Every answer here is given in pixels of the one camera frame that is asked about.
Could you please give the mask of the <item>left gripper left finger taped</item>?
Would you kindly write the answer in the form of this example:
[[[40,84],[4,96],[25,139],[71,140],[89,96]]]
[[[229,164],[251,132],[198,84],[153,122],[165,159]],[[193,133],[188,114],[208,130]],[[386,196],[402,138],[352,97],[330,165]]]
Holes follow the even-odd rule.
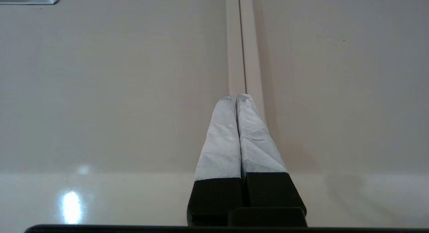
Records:
[[[188,226],[226,226],[242,207],[242,158],[230,96],[216,103],[187,204]]]

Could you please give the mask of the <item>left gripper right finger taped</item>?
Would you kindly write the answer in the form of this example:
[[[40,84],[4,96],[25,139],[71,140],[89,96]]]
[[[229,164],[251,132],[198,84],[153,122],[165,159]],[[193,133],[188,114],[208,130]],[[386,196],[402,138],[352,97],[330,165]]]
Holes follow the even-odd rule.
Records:
[[[306,215],[306,206],[250,95],[237,95],[236,114],[245,204],[249,207],[299,208]]]

